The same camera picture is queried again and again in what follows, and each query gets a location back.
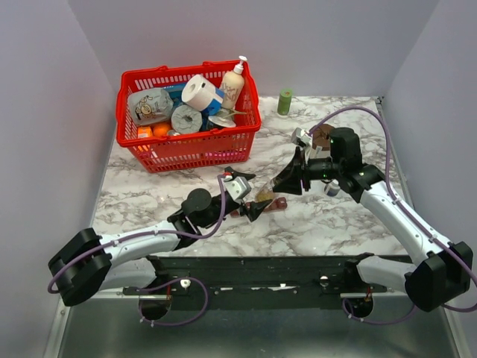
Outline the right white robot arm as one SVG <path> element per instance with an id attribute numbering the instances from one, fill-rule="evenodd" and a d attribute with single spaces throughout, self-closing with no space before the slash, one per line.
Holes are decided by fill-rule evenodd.
<path id="1" fill-rule="evenodd" d="M 302 195 L 314 180 L 336 180 L 339 188 L 368 209 L 398 239 L 411 263 L 385 260 L 373 254 L 353 259 L 343 273 L 344 286 L 360 292 L 368 284 L 404 292 L 413 304 L 430 312 L 470 288 L 473 252 L 454 244 L 420 218 L 393 189 L 385 175 L 362 160 L 358 135 L 351 128 L 329 133 L 330 155 L 311 158 L 312 137 L 296 129 L 291 162 L 272 180 L 273 191 Z"/>

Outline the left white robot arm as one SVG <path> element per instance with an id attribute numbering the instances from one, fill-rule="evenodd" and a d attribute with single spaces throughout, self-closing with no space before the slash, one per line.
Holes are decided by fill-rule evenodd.
<path id="1" fill-rule="evenodd" d="M 230 167 L 217 177 L 219 193 L 192 190 L 180 209 L 149 227 L 114 235 L 99 235 L 91 227 L 78 231 L 48 262 L 50 294 L 73 307 L 104 289 L 114 269 L 160 252 L 187 248 L 213 236 L 226 216 L 236 211 L 250 222 L 257 220 L 271 200 L 245 202 L 253 174 Z"/>

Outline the green lid of bottle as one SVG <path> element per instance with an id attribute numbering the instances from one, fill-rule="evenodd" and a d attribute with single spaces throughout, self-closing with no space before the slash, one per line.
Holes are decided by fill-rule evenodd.
<path id="1" fill-rule="evenodd" d="M 286 116 L 289 113 L 293 92 L 291 89 L 282 89 L 279 93 L 279 101 L 277 104 L 277 113 Z"/>

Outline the clear pill bottle yellow pills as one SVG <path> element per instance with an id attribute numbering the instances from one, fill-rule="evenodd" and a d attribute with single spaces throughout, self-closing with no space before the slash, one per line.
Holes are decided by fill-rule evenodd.
<path id="1" fill-rule="evenodd" d="M 266 182 L 258 191 L 255 196 L 255 202 L 262 202 L 267 200 L 276 200 L 279 197 L 279 193 L 274 191 L 274 187 L 279 184 L 281 180 L 279 178 L 271 178 Z"/>

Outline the red weekly pill organizer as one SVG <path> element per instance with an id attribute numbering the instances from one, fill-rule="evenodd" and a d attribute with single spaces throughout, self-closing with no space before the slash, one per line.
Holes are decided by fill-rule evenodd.
<path id="1" fill-rule="evenodd" d="M 280 210 L 285 210 L 288 207 L 288 203 L 285 197 L 278 197 L 272 200 L 267 207 L 265 207 L 262 213 L 275 212 Z M 240 217 L 244 216 L 245 212 L 243 209 L 237 209 L 231 212 L 231 217 Z"/>

